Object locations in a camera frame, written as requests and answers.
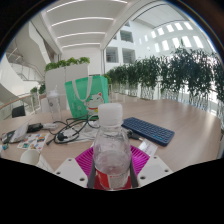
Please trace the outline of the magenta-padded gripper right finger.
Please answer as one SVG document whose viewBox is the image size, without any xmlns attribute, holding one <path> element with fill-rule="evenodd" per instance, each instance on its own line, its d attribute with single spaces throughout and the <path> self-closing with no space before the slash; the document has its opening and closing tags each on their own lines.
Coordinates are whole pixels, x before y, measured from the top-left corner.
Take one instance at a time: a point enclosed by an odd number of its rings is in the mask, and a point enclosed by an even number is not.
<svg viewBox="0 0 224 224">
<path fill-rule="evenodd" d="M 134 146 L 131 152 L 130 181 L 133 188 L 143 187 L 173 173 L 159 156 L 149 156 Z"/>
</svg>

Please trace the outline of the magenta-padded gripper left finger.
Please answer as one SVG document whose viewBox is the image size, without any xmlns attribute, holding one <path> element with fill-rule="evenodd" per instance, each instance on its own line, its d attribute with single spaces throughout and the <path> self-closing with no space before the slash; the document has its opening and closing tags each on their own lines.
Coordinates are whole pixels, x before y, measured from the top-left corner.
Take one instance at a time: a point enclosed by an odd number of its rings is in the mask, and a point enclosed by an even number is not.
<svg viewBox="0 0 224 224">
<path fill-rule="evenodd" d="M 85 150 L 76 158 L 67 158 L 54 174 L 78 186 L 93 189 L 96 176 L 93 148 Z"/>
</svg>

